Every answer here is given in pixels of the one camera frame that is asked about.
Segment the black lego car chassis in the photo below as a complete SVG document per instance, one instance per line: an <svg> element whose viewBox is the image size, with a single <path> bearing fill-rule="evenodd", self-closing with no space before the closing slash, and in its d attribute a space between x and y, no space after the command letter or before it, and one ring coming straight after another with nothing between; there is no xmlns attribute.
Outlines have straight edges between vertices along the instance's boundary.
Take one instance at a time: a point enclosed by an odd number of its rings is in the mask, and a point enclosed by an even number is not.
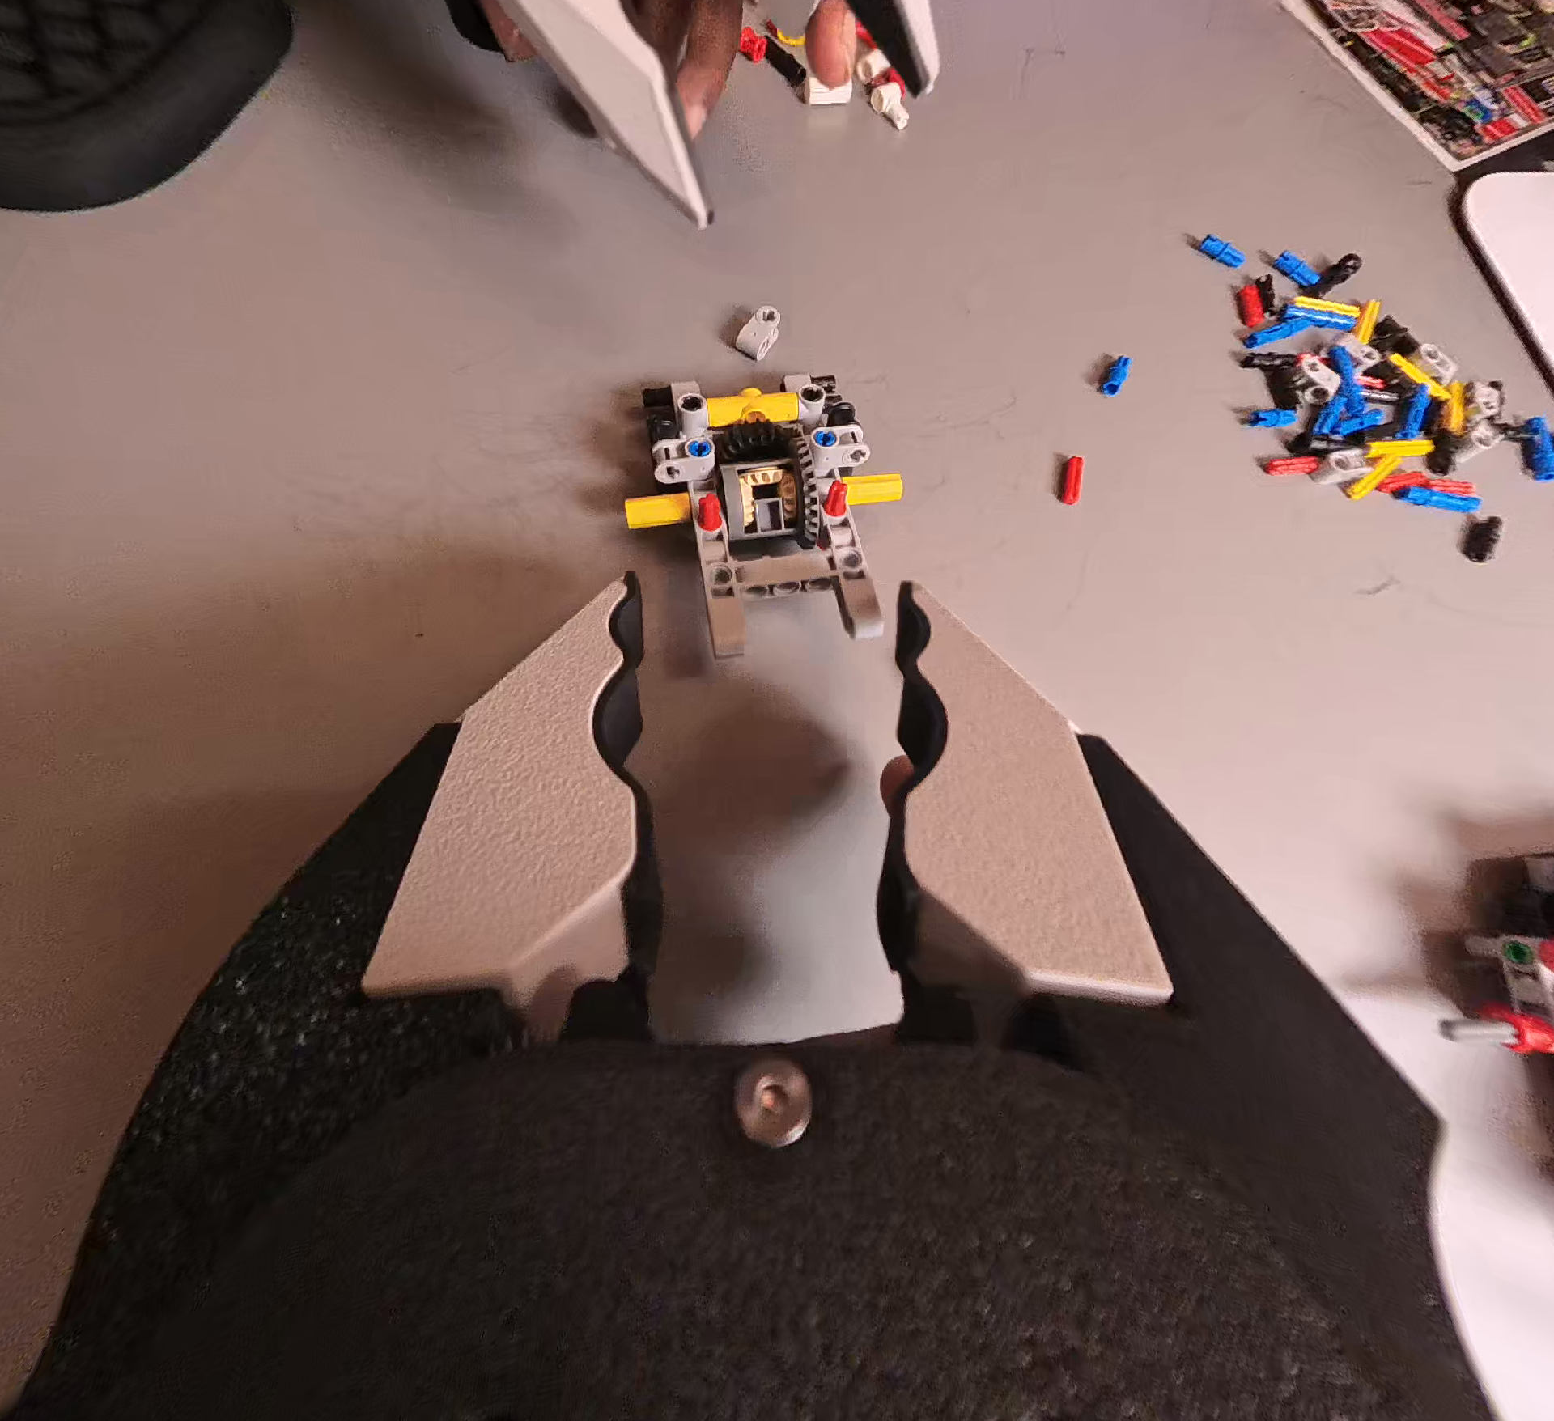
<svg viewBox="0 0 1554 1421"><path fill-rule="evenodd" d="M1553 853L1525 855L1517 884L1491 913L1488 931L1468 936L1467 952L1493 964L1503 996L1476 1014L1440 1023L1449 1042L1499 1045L1524 1057L1553 1054Z"/></svg>

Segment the pile of blue yellow pins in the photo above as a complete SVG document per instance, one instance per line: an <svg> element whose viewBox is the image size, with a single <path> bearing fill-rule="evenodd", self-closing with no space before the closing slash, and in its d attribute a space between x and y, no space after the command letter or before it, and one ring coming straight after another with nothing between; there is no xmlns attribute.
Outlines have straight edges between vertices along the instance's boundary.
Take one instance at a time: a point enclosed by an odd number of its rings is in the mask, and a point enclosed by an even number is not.
<svg viewBox="0 0 1554 1421"><path fill-rule="evenodd" d="M1472 471L1506 453L1551 489L1551 416L1516 414L1504 381L1460 367L1365 275L1357 251L1316 264L1285 249L1235 285L1235 362L1264 390L1238 422L1266 440L1261 469L1496 530Z"/></svg>

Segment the white book stand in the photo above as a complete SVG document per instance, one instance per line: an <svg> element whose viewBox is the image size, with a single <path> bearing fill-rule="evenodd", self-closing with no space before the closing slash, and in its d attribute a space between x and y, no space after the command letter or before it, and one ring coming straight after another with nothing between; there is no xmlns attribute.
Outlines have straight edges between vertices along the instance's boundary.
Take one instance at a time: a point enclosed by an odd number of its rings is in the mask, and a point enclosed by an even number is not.
<svg viewBox="0 0 1554 1421"><path fill-rule="evenodd" d="M1460 194L1457 218L1509 321L1553 385L1553 169L1476 177Z"/></svg>

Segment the black mesh office chair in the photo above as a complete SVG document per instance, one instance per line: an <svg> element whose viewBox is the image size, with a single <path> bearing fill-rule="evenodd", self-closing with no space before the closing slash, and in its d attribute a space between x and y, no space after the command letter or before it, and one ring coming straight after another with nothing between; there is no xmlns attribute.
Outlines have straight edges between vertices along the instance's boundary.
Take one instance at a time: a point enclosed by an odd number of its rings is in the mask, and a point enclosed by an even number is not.
<svg viewBox="0 0 1554 1421"><path fill-rule="evenodd" d="M2 0L2 205L133 200L192 166L283 63L288 0Z"/></svg>

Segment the small grey lego differential assembly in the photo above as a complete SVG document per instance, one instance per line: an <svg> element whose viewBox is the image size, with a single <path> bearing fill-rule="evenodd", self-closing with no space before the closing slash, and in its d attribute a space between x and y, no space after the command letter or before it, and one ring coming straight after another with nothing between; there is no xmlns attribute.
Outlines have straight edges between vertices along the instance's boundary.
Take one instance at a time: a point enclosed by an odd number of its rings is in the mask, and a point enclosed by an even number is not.
<svg viewBox="0 0 1554 1421"><path fill-rule="evenodd" d="M747 605L828 593L856 639L884 633L861 510L905 496L872 473L872 447L830 375L711 396L698 381L641 394L655 491L628 499L632 531L685 530L698 559L714 654L747 651Z"/></svg>

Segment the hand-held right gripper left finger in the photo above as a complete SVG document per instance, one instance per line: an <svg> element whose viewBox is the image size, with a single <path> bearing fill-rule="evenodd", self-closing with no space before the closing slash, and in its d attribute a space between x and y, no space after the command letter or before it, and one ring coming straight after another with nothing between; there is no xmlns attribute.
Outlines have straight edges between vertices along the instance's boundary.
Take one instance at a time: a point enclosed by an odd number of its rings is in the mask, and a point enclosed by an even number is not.
<svg viewBox="0 0 1554 1421"><path fill-rule="evenodd" d="M544 1042L597 990L646 1016L665 894L629 765L642 660L642 587L628 574L464 711L366 996L494 990Z"/></svg>

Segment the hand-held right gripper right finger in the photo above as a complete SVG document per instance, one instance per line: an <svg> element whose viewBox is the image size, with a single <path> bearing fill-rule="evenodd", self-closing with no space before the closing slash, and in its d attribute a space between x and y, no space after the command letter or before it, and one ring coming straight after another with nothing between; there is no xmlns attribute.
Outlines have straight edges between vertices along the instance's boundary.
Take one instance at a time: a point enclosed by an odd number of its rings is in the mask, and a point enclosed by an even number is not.
<svg viewBox="0 0 1554 1421"><path fill-rule="evenodd" d="M1160 1010L1174 982L1065 711L928 587L897 605L877 921L905 1041L1016 1042L1050 1003Z"/></svg>

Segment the pile of white red connectors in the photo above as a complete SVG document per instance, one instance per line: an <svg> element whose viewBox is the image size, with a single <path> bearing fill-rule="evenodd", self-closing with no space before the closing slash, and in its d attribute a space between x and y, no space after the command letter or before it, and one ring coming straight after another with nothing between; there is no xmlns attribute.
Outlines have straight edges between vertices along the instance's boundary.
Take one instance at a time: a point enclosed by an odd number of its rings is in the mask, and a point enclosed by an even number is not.
<svg viewBox="0 0 1554 1421"><path fill-rule="evenodd" d="M745 22L740 31L739 55L753 65L768 65L778 71L789 89L809 107L845 106L854 98L869 102L872 112L892 129L905 130L912 120L907 104L907 88L900 70L876 44L872 32L848 8L846 0L822 0L815 18L837 11L854 26L853 49L848 58L853 63L850 80L827 80L807 63L806 32L784 32L761 11L760 0L745 0Z"/></svg>

